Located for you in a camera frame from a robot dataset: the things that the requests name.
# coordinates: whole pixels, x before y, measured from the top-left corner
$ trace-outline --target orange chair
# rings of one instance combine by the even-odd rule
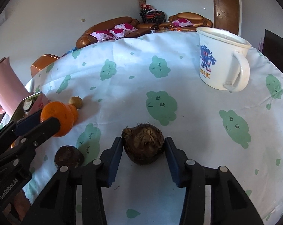
[[[51,63],[55,62],[60,57],[52,55],[52,54],[45,54],[38,58],[31,66],[31,76],[34,77],[38,74],[42,69],[49,66]]]

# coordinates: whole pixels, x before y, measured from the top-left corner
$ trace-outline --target brown root vegetable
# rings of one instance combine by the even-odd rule
[[[79,167],[84,162],[84,156],[77,148],[65,145],[58,149],[54,161],[57,168],[62,166]]]
[[[80,109],[83,106],[83,101],[78,96],[73,96],[69,99],[68,104],[74,105],[77,109]]]
[[[162,132],[150,124],[123,129],[122,139],[125,152],[136,164],[151,164],[163,152]]]

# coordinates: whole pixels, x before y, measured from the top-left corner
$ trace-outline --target leather sofa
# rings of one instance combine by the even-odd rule
[[[42,69],[49,66],[51,63],[58,60],[60,57],[52,54],[45,54],[38,58],[32,65],[31,65],[31,76],[34,77],[38,74]]]
[[[195,25],[195,26],[182,27],[181,31],[196,31],[197,27],[200,26],[212,27],[212,21],[210,21],[209,19],[206,19],[203,16],[196,13],[187,12],[187,13],[178,13],[176,15],[170,16],[168,18],[169,22],[160,24],[159,29],[175,28],[175,25],[172,23],[172,21],[175,21],[177,19],[187,19]]]
[[[114,26],[120,25],[123,23],[129,23],[134,26],[137,31],[131,32],[126,35],[124,38],[137,38],[139,36],[151,33],[151,30],[158,28],[157,24],[140,24],[137,19],[131,17],[120,17],[116,19],[110,19],[105,22],[101,22],[97,25],[90,27],[86,30],[83,35],[77,40],[76,46],[78,49],[91,45],[97,42],[97,39],[90,34],[95,31],[111,30]]]

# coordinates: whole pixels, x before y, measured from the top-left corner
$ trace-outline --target table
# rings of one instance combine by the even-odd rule
[[[64,103],[80,96],[84,106],[69,134],[37,149],[33,179],[24,188],[30,201],[56,172],[53,160],[60,146],[79,147],[86,131],[94,136],[88,144],[99,151],[83,154],[96,158],[126,126],[150,123],[188,158],[207,167],[227,166],[264,223],[275,224],[283,213],[283,74],[250,48],[247,87],[216,90],[199,77],[199,46],[197,32],[107,41],[68,54],[37,74],[26,86],[31,92],[40,89]],[[147,101],[159,101],[156,111]],[[164,155],[139,166],[123,152],[115,182],[102,192],[108,224],[179,224],[185,189],[172,182]],[[80,216],[77,197],[78,222]]]

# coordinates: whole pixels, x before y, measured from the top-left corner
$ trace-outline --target white mug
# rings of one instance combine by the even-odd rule
[[[250,77],[246,59],[250,43],[225,30],[198,27],[197,32],[200,35],[200,78],[203,82],[218,90],[243,90]]]

